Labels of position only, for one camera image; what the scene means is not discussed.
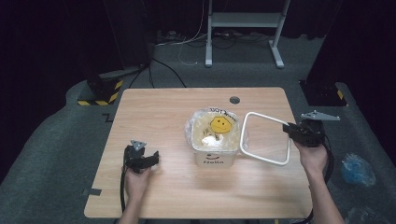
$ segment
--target white plastic frame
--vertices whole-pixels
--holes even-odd
[[[287,122],[283,121],[283,120],[274,119],[274,118],[271,118],[271,117],[268,117],[268,116],[266,116],[266,115],[259,114],[259,113],[256,113],[256,112],[248,112],[248,113],[245,115],[244,123],[243,123],[243,125],[242,125],[241,141],[240,141],[240,143],[239,143],[239,146],[240,146],[240,148],[241,148],[241,151],[242,151],[245,155],[248,155],[248,156],[253,157],[253,158],[255,158],[255,159],[258,159],[258,160],[260,160],[260,161],[270,162],[270,163],[272,163],[272,164],[279,165],[279,166],[284,166],[284,165],[288,164],[289,158],[290,158],[291,138],[289,138],[289,141],[288,141],[288,145],[287,145],[287,150],[288,150],[288,152],[287,152],[286,160],[285,160],[285,161],[273,161],[273,160],[269,160],[269,159],[266,159],[266,158],[264,158],[264,157],[260,157],[260,156],[254,155],[254,154],[252,154],[252,153],[250,153],[250,152],[247,152],[247,151],[244,149],[244,141],[243,141],[243,139],[244,139],[244,136],[245,136],[245,126],[246,126],[246,124],[247,124],[248,117],[249,117],[250,115],[254,115],[254,116],[257,116],[257,117],[260,117],[260,118],[264,118],[264,119],[269,119],[269,120],[272,120],[272,121],[275,121],[275,122],[278,122],[278,123],[285,124],[285,125],[288,125],[288,126],[289,126],[289,124],[288,124]]]

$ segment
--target plastic bag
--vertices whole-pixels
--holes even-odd
[[[343,160],[341,174],[349,184],[370,187],[375,184],[375,175],[371,165],[355,154],[347,154]]]
[[[380,215],[376,214],[371,208],[352,208],[347,212],[346,224],[389,224],[389,222]]]
[[[239,121],[230,111],[208,107],[196,111],[187,120],[185,136],[195,150],[235,154],[239,149]]]

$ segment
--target yellow smiley face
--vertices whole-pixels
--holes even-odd
[[[215,133],[227,133],[231,130],[232,124],[224,117],[215,117],[210,122],[210,127]]]

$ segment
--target yellow and black tape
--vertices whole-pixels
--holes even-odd
[[[113,105],[119,95],[121,86],[122,86],[122,81],[120,80],[115,84],[114,90],[108,95],[107,99],[105,100],[79,99],[78,104],[79,105]]]

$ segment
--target metal bracket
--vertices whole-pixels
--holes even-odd
[[[314,119],[314,120],[340,120],[340,117],[338,117],[338,116],[331,116],[331,115],[323,114],[316,110],[314,110],[314,112],[302,114],[301,118]]]
[[[131,140],[131,144],[134,147],[134,150],[138,151],[146,146],[147,143]]]

